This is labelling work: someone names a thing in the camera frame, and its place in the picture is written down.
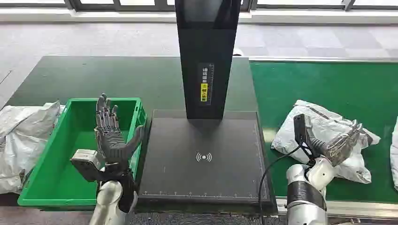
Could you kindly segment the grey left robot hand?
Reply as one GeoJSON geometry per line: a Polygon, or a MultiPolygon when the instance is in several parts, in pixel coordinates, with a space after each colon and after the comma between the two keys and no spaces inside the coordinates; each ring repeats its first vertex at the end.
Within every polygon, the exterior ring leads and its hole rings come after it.
{"type": "Polygon", "coordinates": [[[95,112],[95,138],[98,151],[104,157],[106,164],[117,165],[120,170],[126,170],[130,158],[143,140],[145,127],[142,125],[136,127],[132,139],[125,142],[119,127],[117,109],[117,105],[110,107],[110,99],[105,93],[99,96],[95,112]]]}

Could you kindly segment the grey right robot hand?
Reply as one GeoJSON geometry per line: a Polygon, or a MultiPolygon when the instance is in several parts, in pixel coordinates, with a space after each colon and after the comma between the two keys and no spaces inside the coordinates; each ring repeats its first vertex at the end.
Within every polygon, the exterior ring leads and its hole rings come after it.
{"type": "Polygon", "coordinates": [[[362,131],[362,123],[353,120],[352,128],[333,138],[322,148],[323,156],[328,159],[333,167],[340,165],[351,154],[357,144],[362,131]]]}

